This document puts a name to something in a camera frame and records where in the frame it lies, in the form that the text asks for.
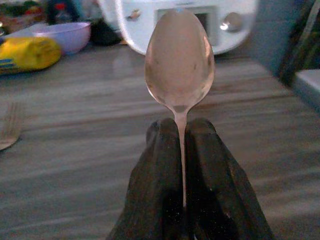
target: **fork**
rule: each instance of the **fork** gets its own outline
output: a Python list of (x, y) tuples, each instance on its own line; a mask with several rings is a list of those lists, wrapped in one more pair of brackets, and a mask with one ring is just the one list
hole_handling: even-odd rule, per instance
[(0, 151), (9, 148), (19, 139), (23, 123), (23, 112), (22, 103), (14, 102), (9, 105), (0, 134)]

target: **plastic bowl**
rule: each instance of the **plastic bowl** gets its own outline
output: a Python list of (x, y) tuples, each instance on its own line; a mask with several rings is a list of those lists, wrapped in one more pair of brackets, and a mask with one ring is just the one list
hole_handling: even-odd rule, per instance
[(36, 37), (55, 39), (64, 54), (75, 54), (88, 44), (91, 28), (88, 22), (70, 22), (37, 27), (32, 33)]

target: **spoon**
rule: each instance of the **spoon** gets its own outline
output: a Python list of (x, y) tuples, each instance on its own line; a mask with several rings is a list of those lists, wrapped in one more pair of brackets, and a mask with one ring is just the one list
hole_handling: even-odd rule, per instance
[(187, 114), (207, 95), (214, 75), (214, 54), (198, 18), (185, 9), (168, 11), (157, 22), (151, 36), (145, 55), (144, 77), (149, 93), (173, 112), (178, 127), (184, 215), (187, 211)]

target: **gray wood grain surface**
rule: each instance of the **gray wood grain surface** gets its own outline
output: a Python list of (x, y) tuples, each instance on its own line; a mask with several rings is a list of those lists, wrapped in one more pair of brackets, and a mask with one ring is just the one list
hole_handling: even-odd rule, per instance
[[(261, 65), (219, 57), (208, 118), (247, 172), (278, 239), (320, 238), (320, 119)], [(0, 239), (104, 239), (124, 205), (148, 126), (171, 117), (149, 95), (144, 57), (88, 47), (40, 72), (0, 76), (26, 104), (21, 139), (0, 152)]]

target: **yellow bag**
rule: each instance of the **yellow bag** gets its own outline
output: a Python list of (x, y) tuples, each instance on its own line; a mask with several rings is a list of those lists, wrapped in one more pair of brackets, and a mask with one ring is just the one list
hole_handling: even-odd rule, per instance
[(61, 57), (61, 48), (48, 37), (12, 37), (0, 45), (0, 75), (45, 69)]

